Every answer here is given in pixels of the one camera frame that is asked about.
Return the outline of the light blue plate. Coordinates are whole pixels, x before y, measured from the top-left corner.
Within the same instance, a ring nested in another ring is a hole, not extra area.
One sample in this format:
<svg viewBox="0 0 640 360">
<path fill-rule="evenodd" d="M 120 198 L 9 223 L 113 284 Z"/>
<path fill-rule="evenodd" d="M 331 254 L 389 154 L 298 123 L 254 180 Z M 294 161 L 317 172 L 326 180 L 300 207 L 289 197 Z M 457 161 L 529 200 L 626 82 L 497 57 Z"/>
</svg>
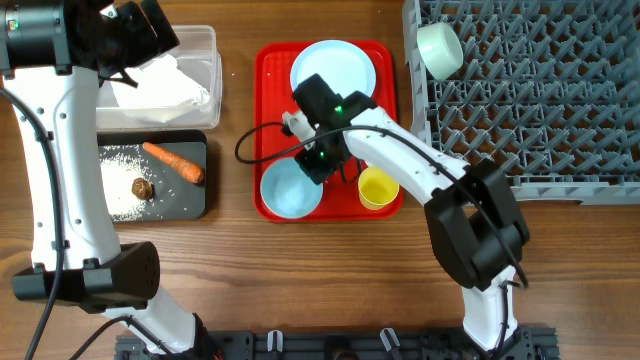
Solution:
<svg viewBox="0 0 640 360">
<path fill-rule="evenodd" d="M 293 91 L 307 78 L 318 74 L 342 97 L 361 92 L 371 97 L 376 88 L 376 70 L 369 56 L 358 46 L 341 40 L 324 40 L 307 46 L 294 60 L 290 71 Z"/>
</svg>

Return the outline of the white napkin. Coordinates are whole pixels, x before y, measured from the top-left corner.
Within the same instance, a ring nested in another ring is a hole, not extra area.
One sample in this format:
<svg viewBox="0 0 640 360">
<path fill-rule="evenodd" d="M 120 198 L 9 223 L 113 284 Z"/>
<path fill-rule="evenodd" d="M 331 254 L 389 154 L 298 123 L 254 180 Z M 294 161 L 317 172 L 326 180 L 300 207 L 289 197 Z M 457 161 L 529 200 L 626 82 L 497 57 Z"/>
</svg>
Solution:
<svg viewBox="0 0 640 360">
<path fill-rule="evenodd" d="M 155 123 L 169 123 L 197 106 L 206 105 L 210 92 L 178 67 L 177 59 L 164 55 L 125 74 L 137 86 L 110 81 L 115 108 L 125 115 Z"/>
</svg>

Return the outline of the light blue bowl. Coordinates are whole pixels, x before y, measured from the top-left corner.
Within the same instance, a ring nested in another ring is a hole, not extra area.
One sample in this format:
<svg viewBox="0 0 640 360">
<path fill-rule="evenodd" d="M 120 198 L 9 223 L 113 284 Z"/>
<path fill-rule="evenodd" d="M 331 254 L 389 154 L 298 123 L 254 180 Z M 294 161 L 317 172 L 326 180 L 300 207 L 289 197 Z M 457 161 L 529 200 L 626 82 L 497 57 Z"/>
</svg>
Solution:
<svg viewBox="0 0 640 360">
<path fill-rule="evenodd" d="M 262 175 L 259 189 L 268 210 L 289 220 L 311 214 L 324 194 L 324 187 L 315 184 L 292 157 L 270 164 Z"/>
</svg>

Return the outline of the yellow plastic cup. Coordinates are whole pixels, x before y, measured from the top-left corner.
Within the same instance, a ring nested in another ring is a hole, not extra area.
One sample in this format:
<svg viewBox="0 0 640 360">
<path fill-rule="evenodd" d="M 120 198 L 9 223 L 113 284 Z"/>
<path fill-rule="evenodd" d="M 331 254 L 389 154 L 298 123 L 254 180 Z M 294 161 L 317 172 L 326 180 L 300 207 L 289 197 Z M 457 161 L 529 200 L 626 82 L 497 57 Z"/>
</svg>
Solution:
<svg viewBox="0 0 640 360">
<path fill-rule="evenodd" d="M 360 202 L 369 210 L 386 207 L 396 199 L 399 191 L 399 184 L 377 167 L 367 167 L 358 178 Z"/>
</svg>

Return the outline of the green bowl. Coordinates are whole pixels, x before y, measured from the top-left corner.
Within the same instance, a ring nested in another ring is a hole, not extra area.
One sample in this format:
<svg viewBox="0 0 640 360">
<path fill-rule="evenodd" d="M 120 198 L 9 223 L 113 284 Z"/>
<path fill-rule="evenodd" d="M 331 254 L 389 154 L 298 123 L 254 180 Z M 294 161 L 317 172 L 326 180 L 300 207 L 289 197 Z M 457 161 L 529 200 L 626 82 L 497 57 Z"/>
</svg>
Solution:
<svg viewBox="0 0 640 360">
<path fill-rule="evenodd" d="M 416 35 L 421 59 L 435 80 L 444 81 L 463 64 L 462 45 L 453 28 L 438 22 L 421 27 Z"/>
</svg>

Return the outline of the orange carrot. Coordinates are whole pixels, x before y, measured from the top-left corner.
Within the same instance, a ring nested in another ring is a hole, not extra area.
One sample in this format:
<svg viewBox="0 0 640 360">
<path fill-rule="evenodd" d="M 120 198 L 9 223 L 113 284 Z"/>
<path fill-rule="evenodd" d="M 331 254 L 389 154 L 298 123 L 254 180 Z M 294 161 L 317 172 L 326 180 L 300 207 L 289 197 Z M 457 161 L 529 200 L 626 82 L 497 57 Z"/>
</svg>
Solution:
<svg viewBox="0 0 640 360">
<path fill-rule="evenodd" d="M 174 154 L 156 144 L 144 142 L 142 148 L 153 157 L 176 171 L 186 181 L 199 184 L 204 180 L 205 172 L 202 167 L 177 154 Z"/>
</svg>

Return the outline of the brown mushroom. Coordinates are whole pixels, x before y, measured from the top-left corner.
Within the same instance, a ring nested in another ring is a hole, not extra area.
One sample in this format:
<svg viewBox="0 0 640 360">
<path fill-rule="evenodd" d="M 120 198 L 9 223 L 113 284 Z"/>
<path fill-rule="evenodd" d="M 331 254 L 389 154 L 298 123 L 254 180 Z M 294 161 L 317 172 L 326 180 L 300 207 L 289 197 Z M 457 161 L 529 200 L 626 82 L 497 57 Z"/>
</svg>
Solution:
<svg viewBox="0 0 640 360">
<path fill-rule="evenodd" d="M 139 200 L 149 200 L 154 195 L 154 186 L 144 178 L 136 178 L 131 186 L 132 194 Z"/>
</svg>

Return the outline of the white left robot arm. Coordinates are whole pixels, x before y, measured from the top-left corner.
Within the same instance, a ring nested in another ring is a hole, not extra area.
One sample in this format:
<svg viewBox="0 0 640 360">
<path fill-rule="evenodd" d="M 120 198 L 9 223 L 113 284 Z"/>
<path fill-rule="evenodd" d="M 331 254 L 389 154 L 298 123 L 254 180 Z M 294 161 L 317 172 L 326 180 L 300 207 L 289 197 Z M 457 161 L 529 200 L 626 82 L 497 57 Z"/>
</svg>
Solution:
<svg viewBox="0 0 640 360">
<path fill-rule="evenodd" d="M 31 264 L 12 286 L 19 300 L 121 323 L 158 356 L 219 359 L 202 320 L 162 288 L 155 246 L 120 241 L 101 177 L 101 85 L 130 84 L 129 68 L 178 43 L 155 1 L 2 3 L 1 94 L 19 123 L 34 218 Z"/>
</svg>

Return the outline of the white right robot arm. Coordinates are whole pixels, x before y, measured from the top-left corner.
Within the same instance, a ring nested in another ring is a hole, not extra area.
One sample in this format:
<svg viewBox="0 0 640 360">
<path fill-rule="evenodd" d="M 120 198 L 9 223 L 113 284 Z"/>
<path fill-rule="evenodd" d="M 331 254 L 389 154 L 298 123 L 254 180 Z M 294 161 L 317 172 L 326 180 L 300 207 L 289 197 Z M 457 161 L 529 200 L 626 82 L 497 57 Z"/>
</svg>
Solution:
<svg viewBox="0 0 640 360">
<path fill-rule="evenodd" d="M 528 285 L 520 262 L 530 235 L 500 166 L 436 150 L 371 97 L 342 97 L 318 74 L 293 99 L 313 133 L 295 156 L 303 173 L 320 184 L 357 158 L 411 194 L 424 208 L 434 256 L 462 287 L 466 335 L 486 354 L 503 355 L 518 327 L 513 290 Z"/>
</svg>

